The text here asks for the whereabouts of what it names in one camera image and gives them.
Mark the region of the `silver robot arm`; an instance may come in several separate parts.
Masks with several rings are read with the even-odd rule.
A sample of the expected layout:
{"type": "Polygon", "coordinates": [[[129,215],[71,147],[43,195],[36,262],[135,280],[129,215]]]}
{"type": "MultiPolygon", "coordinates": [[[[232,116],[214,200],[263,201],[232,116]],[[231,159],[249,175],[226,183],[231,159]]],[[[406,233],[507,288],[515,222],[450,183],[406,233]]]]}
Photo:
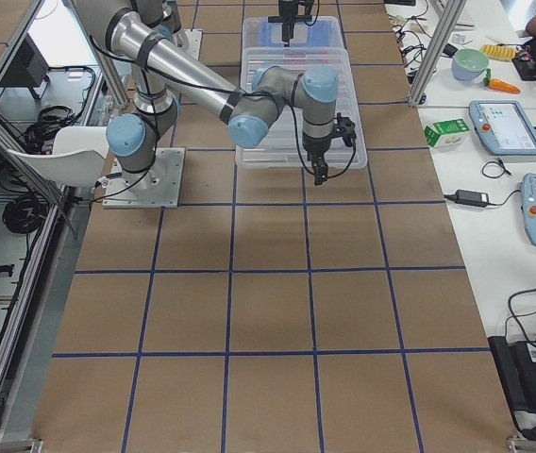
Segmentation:
{"type": "Polygon", "coordinates": [[[303,122],[294,132],[309,159],[304,167],[316,185],[331,177],[326,153],[341,134],[336,124],[338,74],[333,68],[295,72],[268,66],[257,70],[246,92],[172,42],[178,21],[171,2],[75,1],[73,8],[97,51],[157,76],[168,88],[190,97],[219,117],[240,147],[257,147],[285,108],[300,109],[303,122]]]}

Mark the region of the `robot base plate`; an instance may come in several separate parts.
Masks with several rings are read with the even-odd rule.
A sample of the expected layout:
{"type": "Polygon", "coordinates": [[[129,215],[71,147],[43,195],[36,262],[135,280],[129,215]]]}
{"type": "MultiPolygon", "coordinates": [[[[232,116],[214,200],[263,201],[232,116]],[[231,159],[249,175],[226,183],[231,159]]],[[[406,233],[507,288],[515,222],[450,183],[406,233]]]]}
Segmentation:
{"type": "Polygon", "coordinates": [[[107,209],[176,208],[184,160],[184,148],[158,148],[153,166],[142,177],[124,172],[114,158],[111,172],[121,175],[109,180],[102,205],[107,209]]]}

